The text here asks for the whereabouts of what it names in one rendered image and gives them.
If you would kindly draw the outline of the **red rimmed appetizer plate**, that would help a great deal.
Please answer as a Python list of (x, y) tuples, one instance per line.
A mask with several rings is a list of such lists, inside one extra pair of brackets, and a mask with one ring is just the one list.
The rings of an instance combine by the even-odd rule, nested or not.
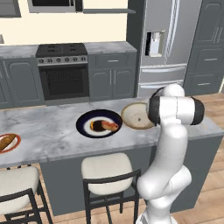
[[(14, 133), (7, 133), (4, 135), (1, 135), (0, 140), (3, 137), (8, 136), (9, 134), (14, 134)], [(18, 134), (15, 134), (15, 135), (16, 135), (15, 139), (4, 150), (0, 151), (0, 154), (12, 151), (19, 146), (19, 144), (21, 143), (21, 137)]]

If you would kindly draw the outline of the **grey wall cupboard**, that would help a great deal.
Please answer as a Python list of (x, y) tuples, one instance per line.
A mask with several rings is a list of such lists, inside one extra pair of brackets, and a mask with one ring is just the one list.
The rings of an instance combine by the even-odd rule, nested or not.
[(0, 18), (20, 18), (18, 0), (0, 0)]

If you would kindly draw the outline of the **grey tall cupboard run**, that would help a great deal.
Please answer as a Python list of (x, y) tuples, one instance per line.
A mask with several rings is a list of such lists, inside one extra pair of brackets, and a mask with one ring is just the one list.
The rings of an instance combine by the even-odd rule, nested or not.
[(203, 0), (185, 75), (185, 94), (218, 93), (223, 76), (224, 0)]

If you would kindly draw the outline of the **dark blue dinner plate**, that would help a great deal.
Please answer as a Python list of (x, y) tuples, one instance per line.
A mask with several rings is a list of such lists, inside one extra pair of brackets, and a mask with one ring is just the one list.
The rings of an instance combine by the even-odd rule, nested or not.
[[(116, 123), (118, 129), (115, 131), (104, 129), (102, 121)], [(105, 138), (114, 135), (123, 125), (122, 118), (114, 111), (107, 109), (96, 109), (83, 114), (76, 122), (76, 129), (85, 137)]]

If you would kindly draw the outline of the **grey base cupboard run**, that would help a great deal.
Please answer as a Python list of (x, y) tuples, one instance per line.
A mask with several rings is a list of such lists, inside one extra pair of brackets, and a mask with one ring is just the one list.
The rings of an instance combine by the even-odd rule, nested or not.
[(45, 104), (37, 50), (37, 45), (0, 46), (0, 109)]
[(85, 43), (90, 101), (132, 98), (137, 49), (126, 41)]

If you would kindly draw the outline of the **brown appetizer food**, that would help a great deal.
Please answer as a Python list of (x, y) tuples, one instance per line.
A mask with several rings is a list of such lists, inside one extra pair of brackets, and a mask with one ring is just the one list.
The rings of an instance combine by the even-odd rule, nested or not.
[(15, 137), (15, 134), (9, 134), (8, 136), (3, 137), (0, 140), (0, 151), (4, 150), (15, 139)]

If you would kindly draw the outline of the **grey kitchen island counter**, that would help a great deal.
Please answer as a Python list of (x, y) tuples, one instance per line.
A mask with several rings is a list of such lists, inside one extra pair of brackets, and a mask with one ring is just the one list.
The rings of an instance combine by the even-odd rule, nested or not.
[[(146, 171), (155, 157), (159, 127), (131, 129), (123, 125), (113, 136), (93, 139), (77, 131), (78, 118), (94, 109), (120, 113), (138, 101), (130, 98), (2, 110), (0, 135), (16, 133), (21, 143), (0, 154), (0, 168), (40, 164), (52, 212), (61, 215), (83, 210), (82, 160), (124, 152), (135, 170)], [(224, 136), (224, 130), (207, 117), (201, 124), (186, 128), (189, 142), (184, 165), (192, 174), (192, 183), (173, 202), (173, 213), (194, 207)]]

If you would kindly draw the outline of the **stainless steel range oven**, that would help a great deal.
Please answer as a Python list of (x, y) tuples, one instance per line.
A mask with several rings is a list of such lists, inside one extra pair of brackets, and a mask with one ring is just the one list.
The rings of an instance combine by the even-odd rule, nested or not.
[(47, 106), (90, 101), (83, 43), (39, 45), (36, 58)]

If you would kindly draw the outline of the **stainless steel microwave oven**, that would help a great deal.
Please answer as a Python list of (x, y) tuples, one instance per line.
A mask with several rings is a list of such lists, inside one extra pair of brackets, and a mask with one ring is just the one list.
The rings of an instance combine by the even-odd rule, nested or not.
[(30, 13), (83, 12), (83, 0), (27, 0)]

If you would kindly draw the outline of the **cooked food on plate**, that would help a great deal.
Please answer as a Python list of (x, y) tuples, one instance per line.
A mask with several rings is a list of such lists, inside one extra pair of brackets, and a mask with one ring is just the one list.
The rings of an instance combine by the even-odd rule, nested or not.
[(119, 125), (115, 122), (98, 120), (98, 121), (92, 121), (90, 123), (90, 128), (91, 130), (94, 130), (94, 131), (104, 131), (104, 130), (117, 131), (119, 128)]

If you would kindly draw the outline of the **grey wall shelf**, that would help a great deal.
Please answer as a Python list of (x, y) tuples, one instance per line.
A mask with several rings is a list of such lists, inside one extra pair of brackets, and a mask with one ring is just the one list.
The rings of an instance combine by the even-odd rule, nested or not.
[(135, 10), (131, 9), (84, 9), (84, 14), (135, 14)]

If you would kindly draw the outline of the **stainless steel fridge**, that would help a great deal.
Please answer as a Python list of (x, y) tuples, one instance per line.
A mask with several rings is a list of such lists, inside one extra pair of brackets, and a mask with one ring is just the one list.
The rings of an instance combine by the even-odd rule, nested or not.
[(184, 84), (202, 0), (128, 0), (126, 40), (137, 49), (134, 96)]

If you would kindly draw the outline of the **black stool with cream seat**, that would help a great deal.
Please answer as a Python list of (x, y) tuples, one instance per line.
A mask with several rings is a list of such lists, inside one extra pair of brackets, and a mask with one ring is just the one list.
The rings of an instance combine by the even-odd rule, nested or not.
[(37, 167), (0, 171), (0, 215), (6, 219), (0, 224), (43, 224), (42, 212), (53, 224)]
[(120, 213), (123, 204), (134, 202), (133, 224), (138, 216), (139, 193), (137, 181), (141, 170), (133, 170), (129, 157), (125, 153), (87, 157), (81, 163), (81, 176), (87, 224), (91, 224), (91, 211), (105, 207), (108, 223), (112, 223), (109, 207), (119, 204)]

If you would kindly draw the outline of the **beige bowl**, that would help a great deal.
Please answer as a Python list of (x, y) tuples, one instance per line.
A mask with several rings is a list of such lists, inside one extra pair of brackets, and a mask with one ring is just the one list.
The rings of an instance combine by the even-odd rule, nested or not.
[(135, 130), (147, 130), (154, 126), (146, 113), (145, 102), (135, 102), (127, 105), (121, 112), (122, 121)]

